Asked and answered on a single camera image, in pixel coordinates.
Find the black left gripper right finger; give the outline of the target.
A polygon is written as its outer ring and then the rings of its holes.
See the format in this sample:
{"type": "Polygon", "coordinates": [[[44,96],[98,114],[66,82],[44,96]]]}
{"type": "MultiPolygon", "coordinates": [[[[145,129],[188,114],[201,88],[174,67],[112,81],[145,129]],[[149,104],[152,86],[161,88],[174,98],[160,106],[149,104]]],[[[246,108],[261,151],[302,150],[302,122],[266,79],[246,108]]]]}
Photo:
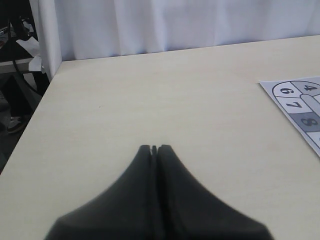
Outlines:
{"type": "Polygon", "coordinates": [[[224,203],[170,145],[158,148],[157,191],[167,240],[271,240],[268,228],[224,203]]]}

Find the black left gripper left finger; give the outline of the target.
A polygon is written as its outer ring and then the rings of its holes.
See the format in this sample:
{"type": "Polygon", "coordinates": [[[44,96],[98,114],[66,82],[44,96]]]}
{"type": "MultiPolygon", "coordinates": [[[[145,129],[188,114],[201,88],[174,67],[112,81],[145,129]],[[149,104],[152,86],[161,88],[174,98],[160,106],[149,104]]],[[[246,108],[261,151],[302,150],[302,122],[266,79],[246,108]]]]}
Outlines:
{"type": "Polygon", "coordinates": [[[104,192],[59,217],[47,240],[154,240],[151,149],[139,147],[123,174],[104,192]]]}

